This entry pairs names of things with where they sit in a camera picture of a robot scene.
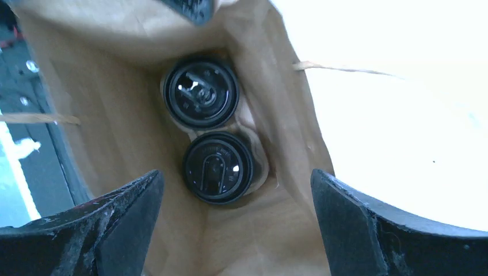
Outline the green brown paper bag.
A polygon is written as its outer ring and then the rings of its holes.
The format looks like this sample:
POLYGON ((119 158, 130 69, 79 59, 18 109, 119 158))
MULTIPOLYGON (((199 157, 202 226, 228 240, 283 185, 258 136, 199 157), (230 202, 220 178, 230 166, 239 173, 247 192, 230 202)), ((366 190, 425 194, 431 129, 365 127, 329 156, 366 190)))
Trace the green brown paper bag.
POLYGON ((274 1, 216 1, 193 25, 161 1, 9 1, 33 49, 81 181, 100 196, 157 169, 165 192, 147 275, 329 275, 311 194, 315 168, 333 173, 297 56, 274 1), (212 206, 184 185, 185 150, 199 131, 173 119, 165 75, 187 56, 227 61, 243 128, 265 155, 265 182, 212 206))

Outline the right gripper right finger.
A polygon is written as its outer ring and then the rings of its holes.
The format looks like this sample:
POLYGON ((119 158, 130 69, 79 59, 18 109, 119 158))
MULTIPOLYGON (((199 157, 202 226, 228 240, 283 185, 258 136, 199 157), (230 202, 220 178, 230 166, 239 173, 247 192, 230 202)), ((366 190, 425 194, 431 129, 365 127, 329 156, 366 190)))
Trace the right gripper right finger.
POLYGON ((315 169, 311 192, 332 275, 486 275, 487 233, 398 209, 315 169))

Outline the black coffee cup lid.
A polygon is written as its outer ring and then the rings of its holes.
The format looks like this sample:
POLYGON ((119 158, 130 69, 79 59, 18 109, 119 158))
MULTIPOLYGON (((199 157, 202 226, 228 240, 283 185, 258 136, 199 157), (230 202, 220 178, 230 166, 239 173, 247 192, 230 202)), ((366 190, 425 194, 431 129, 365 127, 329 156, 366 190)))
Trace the black coffee cup lid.
POLYGON ((226 131, 208 132, 194 139, 182 161, 186 188, 213 205, 239 200, 256 175, 250 143, 242 135, 226 131))

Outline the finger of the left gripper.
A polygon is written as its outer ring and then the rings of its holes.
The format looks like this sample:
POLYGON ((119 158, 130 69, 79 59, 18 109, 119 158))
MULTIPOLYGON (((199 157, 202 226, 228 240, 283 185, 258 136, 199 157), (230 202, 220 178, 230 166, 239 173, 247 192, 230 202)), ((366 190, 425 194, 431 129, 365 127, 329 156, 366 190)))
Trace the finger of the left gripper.
POLYGON ((214 15, 213 0, 161 0, 196 26, 205 25, 214 15))

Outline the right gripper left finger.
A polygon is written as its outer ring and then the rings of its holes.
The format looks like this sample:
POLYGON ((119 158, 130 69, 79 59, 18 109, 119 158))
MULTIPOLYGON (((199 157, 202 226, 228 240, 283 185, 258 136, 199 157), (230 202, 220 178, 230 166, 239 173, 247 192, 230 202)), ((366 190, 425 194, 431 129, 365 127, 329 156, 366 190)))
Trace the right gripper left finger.
POLYGON ((1 274, 142 275, 163 189, 152 170, 67 211, 1 228, 1 274))

